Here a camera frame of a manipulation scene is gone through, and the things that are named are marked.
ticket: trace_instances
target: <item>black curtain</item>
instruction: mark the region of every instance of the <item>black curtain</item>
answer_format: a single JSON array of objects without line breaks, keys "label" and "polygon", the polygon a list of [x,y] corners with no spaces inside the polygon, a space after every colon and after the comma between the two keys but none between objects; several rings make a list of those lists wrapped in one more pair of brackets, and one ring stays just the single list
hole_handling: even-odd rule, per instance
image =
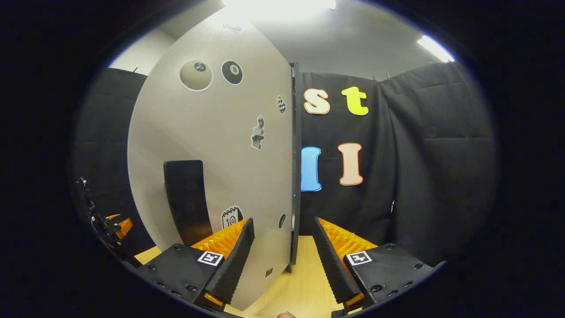
[{"label": "black curtain", "polygon": [[[129,121],[146,78],[115,68],[100,73],[79,109],[71,154],[72,179],[88,181],[96,211],[102,217],[131,218],[133,226],[122,241],[131,256],[155,246],[137,213],[127,163]],[[86,206],[78,208],[80,218],[90,224]]]},{"label": "black curtain", "polygon": [[[301,106],[302,146],[321,149],[322,189],[301,194],[301,235],[319,216],[375,244],[396,242],[429,265],[461,251],[485,220],[496,190],[496,144],[489,108],[457,63],[427,65],[375,83],[303,72],[297,105],[323,89],[329,113]],[[366,115],[341,91],[359,87]],[[363,182],[342,186],[337,146],[359,143]]]}]

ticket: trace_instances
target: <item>door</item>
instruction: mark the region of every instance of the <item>door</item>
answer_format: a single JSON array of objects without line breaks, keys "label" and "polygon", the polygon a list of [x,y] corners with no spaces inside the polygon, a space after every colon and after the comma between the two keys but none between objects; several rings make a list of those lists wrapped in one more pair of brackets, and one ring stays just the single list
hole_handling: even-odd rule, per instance
[{"label": "door", "polygon": [[155,65],[133,109],[128,170],[140,217],[160,250],[182,243],[163,163],[201,160],[213,232],[237,206],[255,241],[231,306],[244,310],[290,262],[293,174],[289,63],[248,22],[220,10]]}]

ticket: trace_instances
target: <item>ceiling light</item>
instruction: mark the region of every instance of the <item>ceiling light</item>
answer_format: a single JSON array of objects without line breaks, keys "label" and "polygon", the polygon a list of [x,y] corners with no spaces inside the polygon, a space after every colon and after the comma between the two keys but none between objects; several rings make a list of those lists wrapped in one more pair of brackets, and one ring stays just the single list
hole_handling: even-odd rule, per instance
[{"label": "ceiling light", "polygon": [[246,16],[300,15],[336,8],[336,0],[222,0]]},{"label": "ceiling light", "polygon": [[432,52],[433,55],[437,56],[437,58],[443,63],[455,62],[455,59],[451,56],[451,54],[449,54],[443,46],[439,45],[439,43],[435,42],[429,36],[422,36],[422,38],[418,40],[418,44]]}]

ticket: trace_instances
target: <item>black panel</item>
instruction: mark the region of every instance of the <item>black panel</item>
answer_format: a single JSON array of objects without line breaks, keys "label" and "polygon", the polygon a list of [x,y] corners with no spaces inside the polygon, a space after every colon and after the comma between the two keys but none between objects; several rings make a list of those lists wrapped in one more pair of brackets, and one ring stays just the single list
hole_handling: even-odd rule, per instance
[{"label": "black panel", "polygon": [[202,161],[167,161],[163,171],[169,207],[182,242],[190,246],[212,235]]},{"label": "black panel", "polygon": [[322,227],[320,220],[316,217],[313,221],[315,227],[312,231],[316,249],[324,267],[325,276],[338,303],[345,302],[360,293],[359,286],[344,268],[340,258],[333,248],[332,242]]},{"label": "black panel", "polygon": [[138,268],[138,273],[163,291],[194,303],[222,265],[221,261],[217,266],[198,261],[204,253],[207,252],[175,244]]},{"label": "black panel", "polygon": [[331,318],[340,318],[347,316],[347,312],[343,309],[332,311]]},{"label": "black panel", "polygon": [[233,293],[236,291],[237,284],[240,281],[241,272],[244,269],[245,261],[254,239],[255,229],[253,227],[253,219],[250,218],[241,230],[240,237],[237,238],[232,252],[212,279],[210,279],[206,286],[207,291],[228,304],[232,301]]},{"label": "black panel", "polygon": [[210,309],[210,308],[206,308],[206,309],[209,310],[209,311],[211,311],[211,312],[213,312],[213,313],[215,313],[216,315],[218,315],[218,316],[220,316],[220,317],[225,317],[225,318],[243,318],[243,317],[241,317],[241,316],[236,316],[236,315],[233,315],[233,314],[231,314],[231,313],[229,313],[229,312],[225,312],[225,311],[218,311],[218,310],[213,310],[213,309]]},{"label": "black panel", "polygon": [[353,266],[344,257],[363,294],[378,304],[412,289],[439,267],[432,268],[395,244],[386,244],[365,251],[370,262]]},{"label": "black panel", "polygon": [[[147,233],[129,186],[127,141],[129,121],[147,76],[114,68],[104,69],[93,83],[77,117],[72,144],[71,178],[84,177],[90,197],[102,216],[121,214],[133,226],[123,248],[136,255],[155,246]],[[79,206],[87,224],[88,211]]]},{"label": "black panel", "polygon": [[292,171],[292,214],[290,220],[294,221],[294,230],[292,232],[292,245],[290,247],[290,264],[296,264],[296,255],[298,252],[298,235],[300,232],[300,173],[301,173],[301,149],[302,149],[302,116],[301,111],[297,108],[296,103],[296,77],[298,75],[298,63],[290,63],[292,71],[292,136],[293,136],[293,171]]}]

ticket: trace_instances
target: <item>small black circle sticker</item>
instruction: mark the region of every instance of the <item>small black circle sticker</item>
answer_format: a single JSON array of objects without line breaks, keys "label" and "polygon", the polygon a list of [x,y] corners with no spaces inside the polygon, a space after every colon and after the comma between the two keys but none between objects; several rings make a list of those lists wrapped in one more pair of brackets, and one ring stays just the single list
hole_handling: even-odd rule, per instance
[{"label": "small black circle sticker", "polygon": [[200,62],[195,63],[195,64],[194,64],[194,68],[195,68],[197,71],[200,71],[200,72],[206,71],[206,65],[204,65],[203,63],[200,63]]},{"label": "small black circle sticker", "polygon": [[284,220],[286,220],[286,214],[283,213],[279,219],[279,229],[283,228]]},{"label": "small black circle sticker", "polygon": [[241,83],[241,80],[244,78],[241,66],[234,61],[225,61],[221,66],[221,73],[224,79],[232,85]]}]

